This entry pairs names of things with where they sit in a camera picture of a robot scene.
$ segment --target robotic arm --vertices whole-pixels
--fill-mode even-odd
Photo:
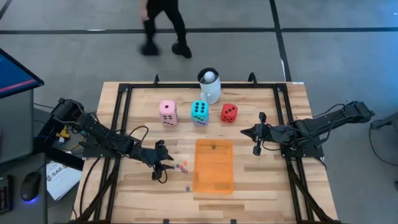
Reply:
[[[323,157],[323,153],[317,149],[327,141],[332,129],[347,123],[366,123],[372,116],[374,116],[373,111],[370,111],[364,103],[357,101],[317,118],[296,120],[278,126],[266,124],[267,116],[261,112],[259,115],[261,123],[242,130],[241,133],[257,143],[253,149],[253,154],[256,156],[261,154],[261,142],[269,141],[288,146],[294,151],[290,154],[291,157],[302,157],[305,152],[307,156]],[[328,133],[327,137],[320,140],[319,135],[325,133]]]
[[[51,114],[52,119],[62,126],[92,135],[99,146],[153,167],[152,180],[160,180],[163,170],[173,169],[161,163],[163,160],[174,160],[168,154],[163,140],[156,142],[155,149],[144,148],[141,140],[131,136],[133,131],[130,135],[117,134],[103,126],[94,113],[84,112],[83,105],[77,101],[61,98]]]

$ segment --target computer mouse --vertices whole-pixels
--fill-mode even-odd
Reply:
[[[41,175],[38,172],[28,173],[21,184],[21,198],[30,202],[39,194]]]

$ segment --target black pants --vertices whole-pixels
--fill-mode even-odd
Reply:
[[[187,31],[185,30],[184,20],[178,10],[178,0],[148,0],[147,11],[149,20],[144,21],[144,28],[148,40],[152,40],[156,33],[155,18],[164,11],[174,26],[178,42],[187,44],[185,39]]]

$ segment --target gray floor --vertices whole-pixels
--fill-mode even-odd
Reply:
[[[395,0],[276,0],[283,28],[398,26]],[[138,0],[12,0],[0,30],[140,29]],[[180,0],[187,27],[273,27],[266,0]],[[170,28],[162,14],[160,28]],[[305,82],[314,114],[335,103],[365,101],[375,119],[398,112],[398,32],[283,34],[290,72]],[[142,34],[2,35],[0,47],[44,79],[35,101],[54,105],[73,98],[95,110],[105,81],[195,80],[215,67],[222,80],[283,81],[273,33],[188,34],[191,60],[170,53],[173,34],[159,34],[159,58],[137,53]],[[340,220],[396,223],[398,167],[379,161],[368,140],[368,124],[346,125],[324,145],[328,177]],[[392,128],[372,133],[378,153],[398,164]],[[50,203],[49,222],[66,222],[76,195]]]

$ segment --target keyboard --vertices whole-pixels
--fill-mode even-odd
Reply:
[[[11,175],[0,177],[0,215],[12,210],[13,179]]]

